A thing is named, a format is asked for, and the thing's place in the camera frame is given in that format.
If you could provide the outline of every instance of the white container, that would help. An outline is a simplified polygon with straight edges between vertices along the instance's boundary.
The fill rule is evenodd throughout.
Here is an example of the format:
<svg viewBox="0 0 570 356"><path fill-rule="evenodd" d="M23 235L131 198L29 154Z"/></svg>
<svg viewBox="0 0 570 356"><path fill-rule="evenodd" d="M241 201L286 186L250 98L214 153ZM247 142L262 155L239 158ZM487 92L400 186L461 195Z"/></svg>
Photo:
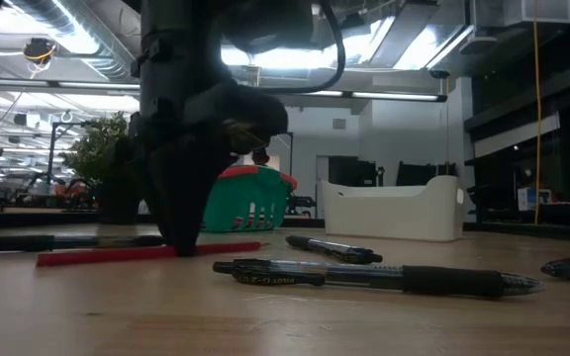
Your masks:
<svg viewBox="0 0 570 356"><path fill-rule="evenodd" d="M465 192L458 178L425 186L351 188L323 181L328 234L453 241L463 228Z"/></svg>

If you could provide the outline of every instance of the pen clip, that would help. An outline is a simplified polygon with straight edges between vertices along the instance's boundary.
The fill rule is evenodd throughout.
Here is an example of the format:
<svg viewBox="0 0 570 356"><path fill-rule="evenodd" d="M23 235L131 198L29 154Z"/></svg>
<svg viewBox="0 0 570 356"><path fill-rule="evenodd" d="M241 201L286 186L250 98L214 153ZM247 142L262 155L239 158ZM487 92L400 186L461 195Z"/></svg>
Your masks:
<svg viewBox="0 0 570 356"><path fill-rule="evenodd" d="M262 272L237 268L233 277L239 283L255 286L286 286L295 284L309 284L319 287L325 283L325 276L315 273L297 272Z"/></svg>

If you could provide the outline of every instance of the black cable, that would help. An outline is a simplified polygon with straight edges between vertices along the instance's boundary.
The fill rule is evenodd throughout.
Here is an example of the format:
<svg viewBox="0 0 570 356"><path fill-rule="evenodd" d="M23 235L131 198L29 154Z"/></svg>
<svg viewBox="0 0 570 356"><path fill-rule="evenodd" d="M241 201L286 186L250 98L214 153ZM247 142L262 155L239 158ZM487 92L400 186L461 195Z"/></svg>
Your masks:
<svg viewBox="0 0 570 356"><path fill-rule="evenodd" d="M337 49L337 68L333 76L327 80L325 83L310 87L301 88L257 88L262 93L265 94L306 94L314 93L321 90L325 90L334 86L338 80L342 77L344 73L344 67L346 66L346 50L344 49L344 42L342 41L342 31L333 12L332 5L330 5L329 0L320 0L320 5L325 16L327 16L327 22L332 29L333 39L335 40L335 46Z"/></svg>

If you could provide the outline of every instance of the potted plant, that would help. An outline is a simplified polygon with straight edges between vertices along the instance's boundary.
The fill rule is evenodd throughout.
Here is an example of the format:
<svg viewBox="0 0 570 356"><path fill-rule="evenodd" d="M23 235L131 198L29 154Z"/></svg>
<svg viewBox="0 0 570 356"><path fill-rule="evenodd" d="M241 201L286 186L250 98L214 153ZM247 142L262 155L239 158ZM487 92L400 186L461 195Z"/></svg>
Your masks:
<svg viewBox="0 0 570 356"><path fill-rule="evenodd" d="M76 175L96 186L100 223L135 224L140 196L130 172L120 165L109 164L107 151L118 140L127 138L129 124L124 113L88 122L85 135L61 153L63 164Z"/></svg>

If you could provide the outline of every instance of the desk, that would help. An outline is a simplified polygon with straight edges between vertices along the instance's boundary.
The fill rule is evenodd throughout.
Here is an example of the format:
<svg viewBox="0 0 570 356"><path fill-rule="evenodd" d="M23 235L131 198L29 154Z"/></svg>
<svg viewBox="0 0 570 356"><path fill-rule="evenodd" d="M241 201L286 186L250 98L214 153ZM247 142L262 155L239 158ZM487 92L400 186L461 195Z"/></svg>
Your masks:
<svg viewBox="0 0 570 356"><path fill-rule="evenodd" d="M95 228L26 232L86 234ZM296 230L322 236L319 231ZM99 233L129 232L105 227ZM546 282L543 294L499 302L247 286L212 272L214 261L242 256L323 260L287 247L287 233L204 235L202 242L273 244L193 259L35 269L34 254L0 254L0 355L570 355L570 283L538 270L570 257L570 241L489 233L451 243L324 237L371 247L388 264L499 269Z"/></svg>

